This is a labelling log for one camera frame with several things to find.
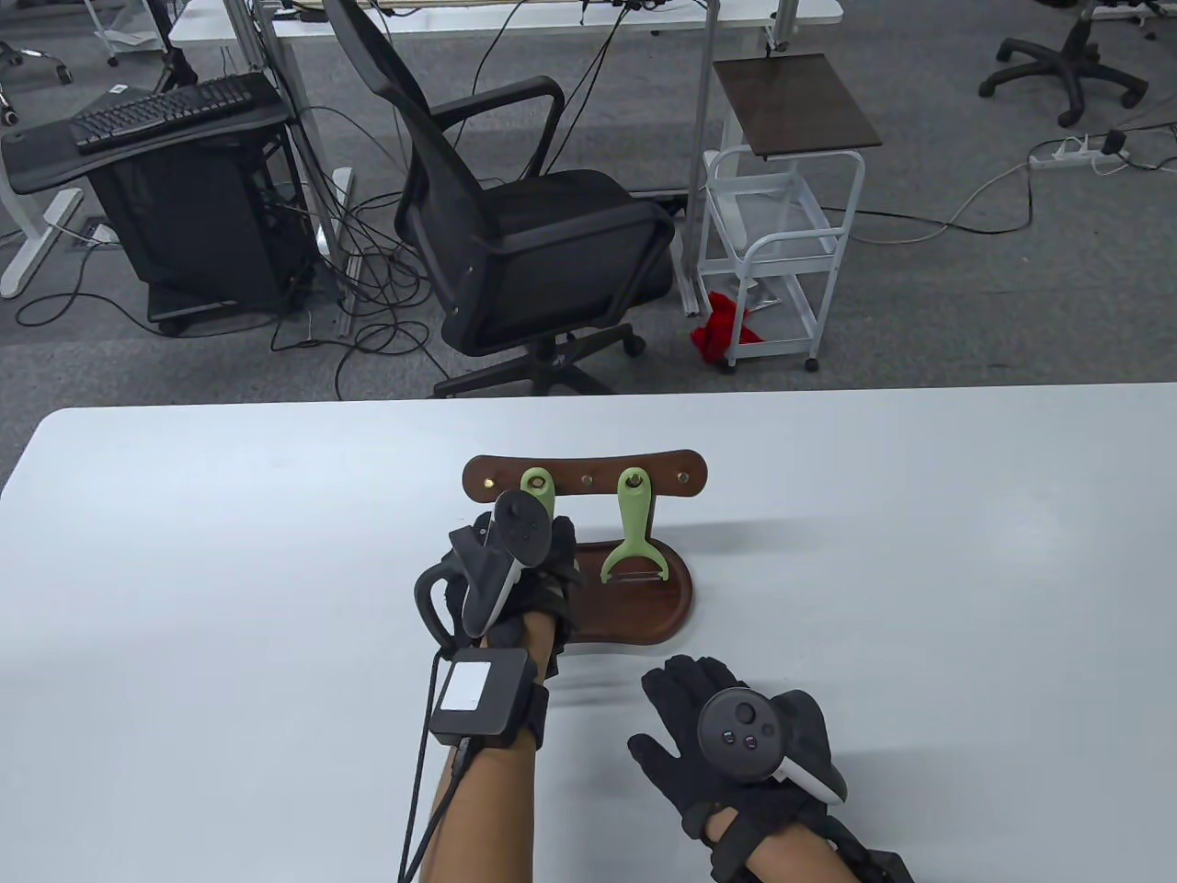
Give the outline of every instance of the white label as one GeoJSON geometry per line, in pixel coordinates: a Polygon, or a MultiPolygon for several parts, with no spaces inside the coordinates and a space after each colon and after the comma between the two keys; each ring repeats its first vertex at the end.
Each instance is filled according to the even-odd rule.
{"type": "Polygon", "coordinates": [[[458,663],[450,673],[450,685],[441,697],[443,711],[474,711],[491,673],[490,663],[458,663]]]}

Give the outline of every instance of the green peeler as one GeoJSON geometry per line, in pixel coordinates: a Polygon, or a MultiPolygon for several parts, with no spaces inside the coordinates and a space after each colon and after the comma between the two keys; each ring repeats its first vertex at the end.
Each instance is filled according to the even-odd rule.
{"type": "Polygon", "coordinates": [[[617,502],[621,506],[621,530],[625,531],[625,539],[605,559],[605,564],[600,569],[601,583],[607,583],[617,563],[626,558],[646,558],[658,565],[659,576],[663,579],[670,579],[670,565],[666,564],[665,556],[654,549],[646,538],[653,499],[650,476],[640,466],[631,466],[618,477],[617,502]]]}
{"type": "Polygon", "coordinates": [[[551,472],[543,466],[532,466],[523,473],[519,487],[544,504],[548,518],[556,517],[556,482],[551,472]]]}

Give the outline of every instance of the gray carpet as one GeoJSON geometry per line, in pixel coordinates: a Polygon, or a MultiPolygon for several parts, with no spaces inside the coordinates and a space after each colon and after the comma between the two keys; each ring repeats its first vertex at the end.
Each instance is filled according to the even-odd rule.
{"type": "MultiPolygon", "coordinates": [[[[1031,0],[844,4],[842,26],[804,32],[797,49],[831,57],[885,141],[867,155],[864,207],[946,217],[983,181],[1022,161],[1031,145],[1058,137],[1053,120],[1064,99],[1052,81],[1015,84],[992,101],[978,99],[976,89],[995,68],[1003,36],[1059,45],[1070,26],[1066,13],[1031,0]]],[[[81,18],[54,15],[38,24],[24,16],[6,13],[0,19],[5,39],[65,57],[77,81],[61,87],[52,69],[27,65],[7,77],[22,125],[72,113],[114,82],[149,85],[157,77],[158,61],[151,58],[108,68],[81,18]]],[[[1131,115],[1141,114],[1141,121],[1177,118],[1177,100],[1164,100],[1177,91],[1177,29],[1158,24],[1156,41],[1125,22],[1098,29],[1108,64],[1152,81],[1152,93],[1131,115]]],[[[533,41],[524,59],[523,39],[504,38],[480,87],[548,73],[571,88],[599,41],[533,41]]],[[[431,100],[443,101],[468,92],[486,42],[428,41],[403,49],[431,100]]],[[[560,165],[598,167],[629,185],[684,182],[698,47],[698,34],[619,36],[560,165]]],[[[386,106],[364,89],[333,46],[304,48],[300,58],[314,101],[348,113],[397,151],[386,106]]],[[[219,52],[192,52],[189,59],[206,75],[219,74],[225,65],[219,52]]],[[[1091,107],[1080,130],[1100,132],[1130,115],[1112,87],[1093,85],[1089,93],[1091,107]]],[[[718,119],[718,101],[713,109],[718,119]]],[[[538,113],[514,109],[480,119],[463,137],[464,155],[480,174],[517,174],[536,138],[538,113]]],[[[400,172],[365,135],[333,114],[319,117],[332,164],[360,170],[359,197],[399,186],[400,172]]],[[[1136,139],[1132,147],[1142,160],[1177,153],[1159,135],[1136,139]]],[[[587,367],[624,392],[1177,379],[1177,175],[1128,171],[1097,178],[1083,170],[1052,171],[1036,175],[1035,195],[1035,225],[1016,235],[950,232],[923,245],[852,246],[819,374],[804,373],[789,358],[744,363],[734,377],[716,373],[691,347],[687,333],[694,323],[683,317],[674,296],[634,312],[650,341],[640,360],[607,352],[587,367]]],[[[79,218],[99,211],[88,198],[79,218]]],[[[1024,212],[1024,179],[1012,177],[963,220],[1006,226],[1024,212]]],[[[390,214],[374,212],[370,219],[387,227],[390,214]]],[[[858,232],[898,238],[927,228],[864,217],[858,232]]],[[[0,251],[0,259],[7,253],[0,251]]],[[[80,259],[80,251],[59,244],[24,297],[0,303],[0,483],[38,421],[59,407],[333,397],[339,351],[272,354],[268,328],[165,340],[98,303],[79,303],[44,328],[16,326],[13,314],[20,304],[73,287],[80,259]]],[[[121,252],[94,254],[85,290],[144,314],[145,286],[121,252]]],[[[427,304],[406,318],[435,327],[437,308],[427,304]]],[[[292,317],[280,343],[305,333],[306,320],[292,317]]],[[[317,336],[332,333],[327,305],[313,311],[312,321],[317,336]]],[[[437,339],[430,350],[447,370],[477,364],[437,339]]],[[[414,398],[427,394],[437,379],[437,369],[420,353],[357,357],[341,386],[346,398],[414,398]]]]}

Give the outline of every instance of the gloved hand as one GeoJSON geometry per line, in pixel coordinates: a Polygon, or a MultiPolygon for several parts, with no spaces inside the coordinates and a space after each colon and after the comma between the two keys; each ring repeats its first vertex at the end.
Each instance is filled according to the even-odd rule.
{"type": "MultiPolygon", "coordinates": [[[[474,522],[476,530],[485,530],[491,513],[483,513],[474,522]]],[[[498,619],[486,633],[490,646],[523,646],[525,628],[523,615],[533,611],[548,613],[556,620],[556,639],[545,677],[557,673],[556,657],[563,652],[564,645],[572,636],[572,615],[568,609],[568,589],[584,582],[576,567],[577,532],[572,520],[559,516],[552,520],[552,546],[547,558],[538,567],[527,567],[519,576],[511,593],[499,612],[498,619]]],[[[455,577],[446,582],[445,605],[453,619],[453,635],[459,646],[474,644],[461,626],[461,608],[466,599],[465,577],[455,577]]]]}
{"type": "MultiPolygon", "coordinates": [[[[723,776],[704,758],[698,736],[699,712],[707,699],[730,686],[746,684],[737,680],[722,662],[706,656],[698,660],[673,656],[664,668],[641,678],[641,689],[674,739],[678,757],[646,733],[630,738],[630,753],[654,788],[674,804],[683,816],[683,829],[701,838],[707,818],[725,806],[745,816],[765,837],[803,817],[817,821],[825,816],[825,804],[790,781],[770,778],[740,784],[723,776]]],[[[771,702],[789,719],[791,715],[780,705],[783,698],[778,696],[771,702]]]]}

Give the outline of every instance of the keyboard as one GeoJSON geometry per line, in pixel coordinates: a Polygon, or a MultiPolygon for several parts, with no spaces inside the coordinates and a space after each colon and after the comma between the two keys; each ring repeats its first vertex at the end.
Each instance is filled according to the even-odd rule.
{"type": "Polygon", "coordinates": [[[255,102],[251,89],[255,80],[247,77],[221,77],[79,113],[69,121],[69,132],[79,153],[95,153],[240,113],[255,102]]]}

